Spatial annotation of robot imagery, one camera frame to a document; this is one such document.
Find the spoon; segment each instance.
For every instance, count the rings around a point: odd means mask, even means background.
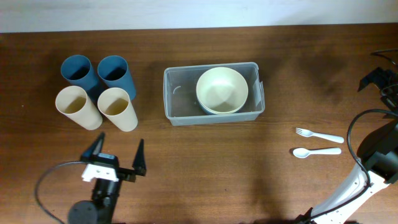
[[[297,158],[304,159],[309,155],[338,155],[341,154],[341,149],[338,147],[329,148],[329,149],[316,149],[316,150],[308,150],[304,148],[297,148],[293,150],[293,155]]]

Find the bowl rim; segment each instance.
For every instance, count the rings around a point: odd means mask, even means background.
[[[234,73],[239,74],[239,76],[244,80],[244,82],[245,82],[245,84],[246,84],[246,99],[245,99],[245,100],[243,101],[243,103],[242,103],[239,107],[237,107],[236,109],[233,109],[233,110],[227,111],[227,112],[220,112],[220,111],[212,110],[212,109],[210,109],[209,107],[207,107],[205,104],[203,104],[203,103],[201,102],[199,96],[198,96],[198,84],[199,84],[200,79],[201,79],[206,73],[208,73],[210,70],[214,70],[214,69],[216,69],[216,68],[226,68],[227,70],[231,70],[231,71],[233,71]],[[235,113],[235,112],[237,112],[238,110],[240,110],[240,109],[244,106],[244,104],[246,103],[246,101],[248,100],[248,96],[249,96],[249,86],[248,86],[248,83],[247,83],[246,79],[243,77],[243,75],[240,74],[240,73],[239,73],[238,71],[236,71],[235,69],[228,68],[228,67],[215,67],[215,68],[211,68],[211,69],[209,69],[209,70],[203,72],[203,74],[200,75],[200,77],[199,77],[199,79],[198,79],[198,82],[197,82],[197,85],[196,85],[196,94],[197,94],[197,99],[198,99],[200,105],[201,105],[205,110],[207,110],[208,112],[213,113],[213,114],[231,114],[231,113]]]

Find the beige cup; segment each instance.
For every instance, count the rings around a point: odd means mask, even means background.
[[[97,129],[102,116],[82,87],[68,86],[55,99],[55,106],[63,115],[87,130]]]
[[[98,109],[122,131],[132,131],[138,119],[130,97],[121,88],[109,88],[98,98]]]

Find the gray plastic bin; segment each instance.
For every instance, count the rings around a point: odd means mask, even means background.
[[[196,95],[197,82],[205,71],[215,67],[232,68],[239,72],[248,83],[248,99],[237,113],[208,115],[200,107]],[[254,62],[166,69],[163,83],[166,117],[174,126],[255,120],[266,108],[264,88],[262,82],[259,81],[258,70],[259,67]]]

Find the white wall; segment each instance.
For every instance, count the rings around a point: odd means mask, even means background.
[[[398,0],[1,0],[0,32],[398,22]]]

